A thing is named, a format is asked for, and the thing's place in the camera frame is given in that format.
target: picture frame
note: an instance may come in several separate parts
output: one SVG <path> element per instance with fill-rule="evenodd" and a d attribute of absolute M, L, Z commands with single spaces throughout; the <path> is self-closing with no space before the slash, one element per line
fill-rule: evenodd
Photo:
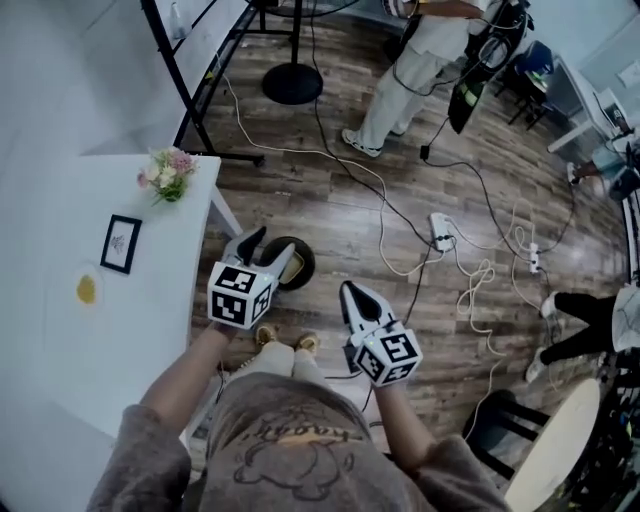
<path fill-rule="evenodd" d="M 112 215 L 102 248 L 100 266 L 122 274 L 131 272 L 133 254 L 142 221 L 122 215 Z"/>

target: black stand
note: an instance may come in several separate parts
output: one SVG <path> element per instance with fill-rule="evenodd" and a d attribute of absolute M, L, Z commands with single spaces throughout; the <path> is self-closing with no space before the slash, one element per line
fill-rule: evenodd
<path fill-rule="evenodd" d="M 302 0 L 296 0 L 293 10 L 291 62 L 270 69 L 262 80 L 267 98 L 282 105 L 302 105 L 315 100 L 322 93 L 322 77 L 314 68 L 298 63 Z"/>
<path fill-rule="evenodd" d="M 209 7 L 207 7 L 207 10 L 213 5 L 214 2 L 215 0 L 212 1 L 211 4 L 209 4 Z M 196 129 L 198 137 L 200 137 L 200 140 L 202 141 L 202 144 L 206 149 L 206 151 L 204 152 L 202 151 L 197 151 L 197 152 L 188 151 L 188 152 L 197 153 L 197 154 L 206 155 L 206 156 L 218 156 L 220 158 L 226 158 L 231 160 L 246 160 L 249 162 L 253 162 L 253 164 L 256 167 L 260 167 L 261 165 L 263 165 L 264 164 L 263 155 L 218 153 L 215 150 L 211 142 L 211 139 L 209 138 L 209 134 L 207 133 L 207 131 L 205 130 L 202 124 L 202 116 L 200 115 L 200 112 L 198 112 L 198 109 L 196 108 L 196 101 L 189 94 L 189 89 L 187 89 L 187 86 L 184 83 L 184 79 L 182 78 L 182 74 L 180 73 L 180 69 L 176 64 L 176 61 L 174 58 L 175 51 L 171 47 L 171 42 L 169 41 L 169 38 L 167 37 L 167 33 L 164 30 L 164 25 L 162 24 L 162 18 L 160 17 L 160 13 L 158 12 L 158 7 L 156 5 L 155 0 L 140 0 L 140 4 L 142 6 L 142 10 L 144 11 L 145 16 L 147 17 L 147 21 L 149 23 L 149 27 L 151 28 L 151 32 L 153 33 L 153 37 L 155 38 L 156 43 L 158 44 L 158 51 L 160 52 L 160 54 L 162 55 L 162 58 L 164 59 L 164 62 L 167 66 L 169 74 L 171 75 L 171 79 L 173 80 L 173 83 L 175 84 L 176 89 L 178 90 L 178 94 L 180 94 L 180 98 L 182 99 L 182 103 L 184 103 L 184 106 L 187 110 L 187 116 L 191 119 L 191 122 L 193 123 L 193 126 Z M 195 24 L 199 22 L 203 16 L 204 16 L 204 13 L 202 13 L 198 17 L 198 19 L 193 24 L 193 26 L 195 26 Z M 175 49 L 176 51 L 180 47 L 181 43 L 182 41 L 180 41 L 180 43 L 178 43 L 178 45 L 176 46 L 176 49 Z"/>
<path fill-rule="evenodd" d="M 467 439 L 467 444 L 473 454 L 483 464 L 511 480 L 515 471 L 504 462 L 496 459 L 489 453 L 507 435 L 507 431 L 524 437 L 529 441 L 535 441 L 538 433 L 516 423 L 514 419 L 521 418 L 544 427 L 549 419 L 547 414 L 534 409 L 529 409 L 516 402 L 516 397 L 511 391 L 499 390 L 491 393 L 476 411 L 471 413 L 462 431 L 462 437 L 466 437 L 471 430 L 475 418 L 475 426 Z"/>

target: shoe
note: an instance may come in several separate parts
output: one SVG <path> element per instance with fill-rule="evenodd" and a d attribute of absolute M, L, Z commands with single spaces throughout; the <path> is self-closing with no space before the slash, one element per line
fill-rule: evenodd
<path fill-rule="evenodd" d="M 371 158 L 378 158 L 380 156 L 380 153 L 382 153 L 382 148 L 365 148 L 362 144 L 356 141 L 356 133 L 357 132 L 354 132 L 353 130 L 347 130 L 345 128 L 344 130 L 342 130 L 342 140 L 361 153 L 364 153 Z"/>
<path fill-rule="evenodd" d="M 260 324 L 254 337 L 256 345 L 263 347 L 270 341 L 277 341 L 276 330 L 271 324 Z"/>
<path fill-rule="evenodd" d="M 558 312 L 556 309 L 556 295 L 558 295 L 558 292 L 553 292 L 544 300 L 542 306 L 540 306 L 540 315 L 542 315 L 542 318 L 549 318 Z"/>
<path fill-rule="evenodd" d="M 567 181 L 571 184 L 571 185 L 578 185 L 580 184 L 580 178 L 576 178 L 575 176 L 575 170 L 576 170 L 576 166 L 573 162 L 569 162 L 567 164 Z"/>
<path fill-rule="evenodd" d="M 536 350 L 536 354 L 533 356 L 533 361 L 531 361 L 529 368 L 527 368 L 527 373 L 525 374 L 524 378 L 529 384 L 536 380 L 547 367 L 547 365 L 545 365 L 540 359 L 540 354 L 542 354 L 543 350 L 543 347 L 540 347 L 538 350 Z"/>
<path fill-rule="evenodd" d="M 296 343 L 296 350 L 307 350 L 311 352 L 311 355 L 315 357 L 318 353 L 318 347 L 320 346 L 320 338 L 314 333 L 309 332 L 303 334 L 298 343 Z"/>

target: metal rack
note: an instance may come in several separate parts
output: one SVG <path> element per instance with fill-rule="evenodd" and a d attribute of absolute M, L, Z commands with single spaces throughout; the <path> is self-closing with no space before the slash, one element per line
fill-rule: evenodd
<path fill-rule="evenodd" d="M 211 9 L 211 7 L 215 4 L 216 0 L 212 0 L 212 2 L 205 8 L 205 10 L 196 18 L 196 20 L 191 25 L 193 29 L 205 16 L 205 14 Z M 209 134 L 207 133 L 204 125 L 202 124 L 202 111 L 206 110 L 207 106 L 211 102 L 213 97 L 213 93 L 222 78 L 222 74 L 224 70 L 227 68 L 233 53 L 236 48 L 240 44 L 240 41 L 245 36 L 245 34 L 271 34 L 271 35 L 287 35 L 291 36 L 293 32 L 286 30 L 267 30 L 266 22 L 265 22 L 265 10 L 261 4 L 258 4 L 256 7 L 256 2 L 253 0 L 247 5 L 247 8 L 240 16 L 236 25 L 229 31 L 229 34 L 225 38 L 222 46 L 219 49 L 218 55 L 225 54 L 226 58 L 224 60 L 221 59 L 218 62 L 218 57 L 214 57 L 211 61 L 211 64 L 207 67 L 204 77 L 202 78 L 200 84 L 198 85 L 194 96 L 192 97 L 189 93 L 189 89 L 187 88 L 184 78 L 182 77 L 182 73 L 180 73 L 180 68 L 176 63 L 174 58 L 177 51 L 182 46 L 184 39 L 181 39 L 178 44 L 173 48 L 171 46 L 171 42 L 167 36 L 167 33 L 164 29 L 164 24 L 162 23 L 162 17 L 160 16 L 160 12 L 158 11 L 158 6 L 156 5 L 155 0 L 140 0 L 140 5 L 144 14 L 147 18 L 147 22 L 149 23 L 149 27 L 151 28 L 151 32 L 153 33 L 153 37 L 158 44 L 158 51 L 162 55 L 162 58 L 167 66 L 167 70 L 171 75 L 171 79 L 180 95 L 180 99 L 184 104 L 187 112 L 182 121 L 182 125 L 178 130 L 178 134 L 176 136 L 176 140 L 174 145 L 179 145 L 182 141 L 184 133 L 186 131 L 187 125 L 189 121 L 193 123 L 193 126 L 198 134 L 198 137 L 202 141 L 206 151 L 188 151 L 190 153 L 197 153 L 206 156 L 218 156 L 220 158 L 230 159 L 230 160 L 244 160 L 248 162 L 253 162 L 256 167 L 260 167 L 264 164 L 264 155 L 250 155 L 250 154 L 242 154 L 242 153 L 219 153 L 215 150 L 211 139 L 209 138 Z M 260 28 L 258 30 L 249 30 L 249 26 L 254 20 L 256 14 L 260 13 Z M 231 43 L 231 47 L 228 51 L 226 50 L 227 45 Z M 219 65 L 220 70 L 217 74 L 214 74 L 213 81 L 209 84 L 209 91 L 207 96 L 200 105 L 200 109 L 198 108 L 198 100 L 202 91 L 204 90 L 205 85 L 207 84 L 207 75 L 211 72 L 214 66 Z"/>

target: gray t-shirt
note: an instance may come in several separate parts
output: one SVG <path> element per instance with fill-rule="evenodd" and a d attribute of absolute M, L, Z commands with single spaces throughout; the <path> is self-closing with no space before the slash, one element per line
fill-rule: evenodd
<path fill-rule="evenodd" d="M 466 443 L 437 443 L 407 475 L 373 445 L 351 402 L 265 373 L 216 406 L 202 478 L 154 411 L 134 405 L 87 510 L 509 510 Z"/>

